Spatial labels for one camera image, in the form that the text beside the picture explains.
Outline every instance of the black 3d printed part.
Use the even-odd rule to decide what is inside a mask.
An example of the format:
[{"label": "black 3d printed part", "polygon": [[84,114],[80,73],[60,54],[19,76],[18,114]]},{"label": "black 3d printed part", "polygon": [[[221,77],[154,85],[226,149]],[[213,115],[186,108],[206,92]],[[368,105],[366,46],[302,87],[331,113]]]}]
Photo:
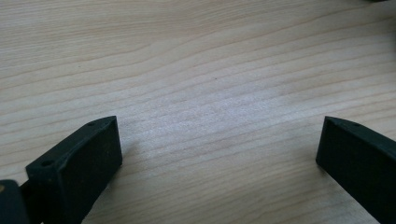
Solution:
[{"label": "black 3d printed part", "polygon": [[[0,181],[6,189],[0,192],[1,210],[6,211],[1,223],[81,223],[121,164],[116,117],[92,121],[30,163],[29,180],[19,189],[14,181]],[[10,192],[8,185],[13,186]],[[3,198],[11,196],[12,203]],[[29,220],[16,221],[20,216]]]},{"label": "black 3d printed part", "polygon": [[396,223],[396,142],[326,117],[317,164],[380,223]]}]

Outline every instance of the screw hole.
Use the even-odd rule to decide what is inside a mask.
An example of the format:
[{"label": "screw hole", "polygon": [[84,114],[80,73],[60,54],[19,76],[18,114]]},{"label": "screw hole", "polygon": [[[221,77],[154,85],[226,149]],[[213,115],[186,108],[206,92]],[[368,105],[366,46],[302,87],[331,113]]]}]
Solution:
[{"label": "screw hole", "polygon": [[41,162],[41,165],[44,166],[44,167],[51,166],[52,164],[53,164],[53,161],[43,161],[43,162]]}]

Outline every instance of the wood grain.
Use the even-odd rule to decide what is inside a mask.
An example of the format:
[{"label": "wood grain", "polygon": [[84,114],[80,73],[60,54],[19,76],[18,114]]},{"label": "wood grain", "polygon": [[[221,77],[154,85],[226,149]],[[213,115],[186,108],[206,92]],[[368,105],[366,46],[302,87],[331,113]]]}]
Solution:
[{"label": "wood grain", "polygon": [[116,115],[124,164],[84,223],[375,223],[315,156],[325,115],[396,139],[395,11],[1,1],[0,178]]}]

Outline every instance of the black object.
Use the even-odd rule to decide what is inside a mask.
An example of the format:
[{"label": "black object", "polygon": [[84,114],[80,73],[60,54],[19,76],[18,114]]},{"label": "black object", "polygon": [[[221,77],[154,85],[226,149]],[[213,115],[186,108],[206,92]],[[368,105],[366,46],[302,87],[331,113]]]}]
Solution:
[{"label": "black object", "polygon": [[396,142],[359,123],[326,117],[317,164],[380,223],[396,223]]},{"label": "black object", "polygon": [[0,223],[81,223],[121,164],[117,118],[92,121],[26,166],[20,188],[0,181]]}]

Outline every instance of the light wood surface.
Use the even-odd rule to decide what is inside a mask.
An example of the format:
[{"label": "light wood surface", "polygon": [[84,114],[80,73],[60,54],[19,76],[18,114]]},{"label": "light wood surface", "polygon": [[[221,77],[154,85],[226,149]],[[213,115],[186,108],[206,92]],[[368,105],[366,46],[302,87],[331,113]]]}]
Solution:
[{"label": "light wood surface", "polygon": [[0,179],[116,115],[124,164],[85,224],[375,223],[315,157],[325,115],[396,139],[395,11],[1,1]]}]

